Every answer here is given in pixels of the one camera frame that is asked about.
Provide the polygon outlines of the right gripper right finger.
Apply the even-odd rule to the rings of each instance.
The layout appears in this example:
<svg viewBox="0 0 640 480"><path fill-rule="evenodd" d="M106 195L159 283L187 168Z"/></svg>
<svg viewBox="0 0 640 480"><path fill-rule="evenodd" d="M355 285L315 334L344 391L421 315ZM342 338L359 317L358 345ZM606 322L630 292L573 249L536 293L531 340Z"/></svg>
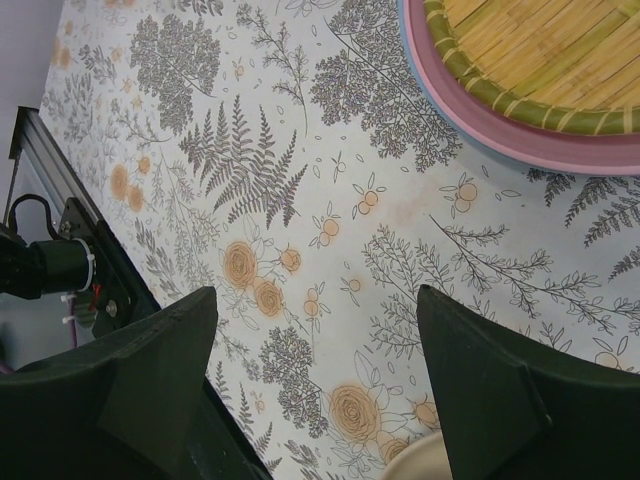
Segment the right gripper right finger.
<svg viewBox="0 0 640 480"><path fill-rule="evenodd" d="M456 479L636 479L639 377L421 286L417 323Z"/></svg>

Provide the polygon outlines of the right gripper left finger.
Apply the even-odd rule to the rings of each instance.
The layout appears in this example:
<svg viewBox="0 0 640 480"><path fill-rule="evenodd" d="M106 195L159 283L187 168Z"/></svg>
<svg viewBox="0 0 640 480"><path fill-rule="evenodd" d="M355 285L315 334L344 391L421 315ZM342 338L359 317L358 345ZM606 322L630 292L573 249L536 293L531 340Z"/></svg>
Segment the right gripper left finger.
<svg viewBox="0 0 640 480"><path fill-rule="evenodd" d="M218 321L203 287L1 379L5 479L265 479L207 379Z"/></svg>

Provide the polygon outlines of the red brown rimmed plate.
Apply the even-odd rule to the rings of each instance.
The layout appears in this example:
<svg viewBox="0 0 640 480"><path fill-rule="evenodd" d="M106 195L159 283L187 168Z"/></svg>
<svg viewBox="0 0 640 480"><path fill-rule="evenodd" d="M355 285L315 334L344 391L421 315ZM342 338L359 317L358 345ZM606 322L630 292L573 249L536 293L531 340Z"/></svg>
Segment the red brown rimmed plate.
<svg viewBox="0 0 640 480"><path fill-rule="evenodd" d="M443 435L435 433L411 443L384 469L381 480L452 480Z"/></svg>

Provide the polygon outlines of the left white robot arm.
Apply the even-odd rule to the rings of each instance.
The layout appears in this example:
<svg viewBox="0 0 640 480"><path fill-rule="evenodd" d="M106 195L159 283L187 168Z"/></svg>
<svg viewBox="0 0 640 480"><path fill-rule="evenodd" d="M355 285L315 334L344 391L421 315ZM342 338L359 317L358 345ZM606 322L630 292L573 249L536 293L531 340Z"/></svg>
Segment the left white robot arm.
<svg viewBox="0 0 640 480"><path fill-rule="evenodd" d="M50 238L30 244L18 234L17 207L36 201L44 207ZM52 224L48 201L36 194L18 197L1 226L1 291L26 300L45 294L87 290L96 272L96 256L83 238L64 238Z"/></svg>

